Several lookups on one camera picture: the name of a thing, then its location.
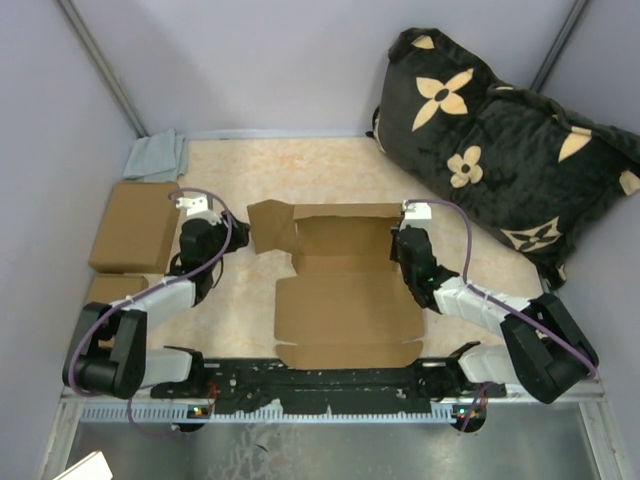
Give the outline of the upper folded cardboard box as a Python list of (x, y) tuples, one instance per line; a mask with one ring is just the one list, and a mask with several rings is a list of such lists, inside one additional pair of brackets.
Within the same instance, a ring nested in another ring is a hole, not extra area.
[(175, 182), (117, 183), (88, 263), (98, 273), (161, 274), (169, 262), (179, 210), (169, 199)]

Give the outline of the black floral plush cushion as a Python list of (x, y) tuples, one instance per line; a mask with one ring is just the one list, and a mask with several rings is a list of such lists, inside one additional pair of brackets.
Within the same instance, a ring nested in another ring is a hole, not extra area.
[(390, 47), (370, 135), (552, 288), (582, 233), (639, 188), (636, 134), (500, 80), (435, 28), (405, 30)]

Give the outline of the grey folded cloth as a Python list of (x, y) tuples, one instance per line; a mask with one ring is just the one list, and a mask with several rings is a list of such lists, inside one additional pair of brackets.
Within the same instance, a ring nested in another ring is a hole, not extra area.
[(175, 182), (188, 171), (187, 137), (169, 129), (138, 139), (130, 152), (123, 177), (146, 183)]

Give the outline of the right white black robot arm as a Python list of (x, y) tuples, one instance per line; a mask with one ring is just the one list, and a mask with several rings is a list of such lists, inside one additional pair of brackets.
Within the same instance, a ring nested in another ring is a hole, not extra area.
[(578, 323), (552, 293), (527, 299), (497, 294), (440, 265), (426, 230), (391, 230), (391, 260), (423, 309), (475, 324), (503, 339), (462, 353), (445, 375), (448, 389), (471, 394), (480, 384), (521, 385), (551, 404), (577, 383), (597, 375), (599, 358)]

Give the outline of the white object at bottom corner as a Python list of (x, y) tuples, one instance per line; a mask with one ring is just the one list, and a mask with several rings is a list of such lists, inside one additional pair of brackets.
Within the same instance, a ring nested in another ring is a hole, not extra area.
[(54, 480), (112, 480), (113, 473), (101, 451), (91, 452)]

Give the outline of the brown cardboard box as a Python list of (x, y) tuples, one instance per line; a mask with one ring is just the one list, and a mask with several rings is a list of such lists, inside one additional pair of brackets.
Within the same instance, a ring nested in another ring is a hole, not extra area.
[(420, 356), (422, 309), (390, 258), (397, 203), (248, 206), (258, 254), (290, 255), (275, 284), (276, 355), (298, 370), (403, 368)]

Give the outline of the lower folded cardboard box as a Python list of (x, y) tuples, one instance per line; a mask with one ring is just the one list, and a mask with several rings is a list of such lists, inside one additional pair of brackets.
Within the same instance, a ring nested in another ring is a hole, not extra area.
[(133, 296), (148, 287), (148, 280), (141, 275), (96, 274), (85, 303), (110, 304)]

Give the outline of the folded cardboard box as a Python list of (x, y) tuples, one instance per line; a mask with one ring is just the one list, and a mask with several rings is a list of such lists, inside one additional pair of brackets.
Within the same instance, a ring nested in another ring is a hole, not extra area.
[(88, 263), (98, 273), (161, 274), (169, 262), (179, 210), (169, 199), (175, 182), (117, 183)]
[(148, 280), (141, 275), (96, 274), (85, 303), (110, 304), (133, 296), (148, 287)]

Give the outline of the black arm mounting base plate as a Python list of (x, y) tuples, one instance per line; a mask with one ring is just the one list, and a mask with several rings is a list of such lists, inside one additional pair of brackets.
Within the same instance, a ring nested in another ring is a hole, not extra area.
[(299, 370), (270, 358), (198, 361), (182, 382), (154, 386), (154, 399), (204, 398), (217, 414), (252, 413), (277, 400), (286, 414), (429, 413), (433, 402), (472, 397), (452, 358), (422, 358), (401, 368)]

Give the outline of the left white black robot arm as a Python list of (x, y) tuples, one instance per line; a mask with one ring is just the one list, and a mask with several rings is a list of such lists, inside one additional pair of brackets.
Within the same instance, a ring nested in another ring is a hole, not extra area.
[(246, 247), (250, 225), (225, 211), (216, 220), (189, 218), (180, 251), (156, 285), (110, 303), (89, 302), (80, 312), (64, 366), (64, 385), (81, 395), (130, 399), (139, 390), (173, 384), (194, 397), (207, 385), (202, 355), (184, 347), (149, 350), (149, 330), (200, 304), (217, 286), (224, 255)]

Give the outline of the aluminium frame rail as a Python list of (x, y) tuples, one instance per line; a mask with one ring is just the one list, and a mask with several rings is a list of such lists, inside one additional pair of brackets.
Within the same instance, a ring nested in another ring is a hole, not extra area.
[(213, 423), (441, 423), (473, 432), (486, 403), (600, 400), (594, 382), (560, 392), (550, 382), (478, 384), (456, 362), (420, 359), (408, 367), (296, 370), (274, 359), (210, 359), (182, 383), (153, 387), (127, 402), (93, 398), (81, 407), (87, 423), (172, 424), (184, 431)]

